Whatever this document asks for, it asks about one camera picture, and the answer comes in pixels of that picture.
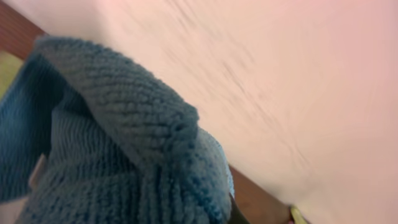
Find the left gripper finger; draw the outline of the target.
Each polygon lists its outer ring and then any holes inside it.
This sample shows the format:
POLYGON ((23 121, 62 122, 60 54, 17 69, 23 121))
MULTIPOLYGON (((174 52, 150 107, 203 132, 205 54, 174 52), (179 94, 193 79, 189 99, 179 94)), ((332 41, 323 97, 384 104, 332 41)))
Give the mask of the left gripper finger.
POLYGON ((231 216, 228 220, 228 224, 250 224, 250 222, 246 219, 246 217, 241 213, 238 208, 234 197, 230 194, 231 199, 231 216))

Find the blue microfiber cloth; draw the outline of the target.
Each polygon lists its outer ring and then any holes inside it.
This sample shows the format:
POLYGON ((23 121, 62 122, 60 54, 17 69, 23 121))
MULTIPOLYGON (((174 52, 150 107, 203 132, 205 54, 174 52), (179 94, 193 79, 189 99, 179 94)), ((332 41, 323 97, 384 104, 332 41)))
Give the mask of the blue microfiber cloth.
POLYGON ((46 36, 1 100, 18 223, 226 223, 233 181, 197 110, 124 55, 46 36))

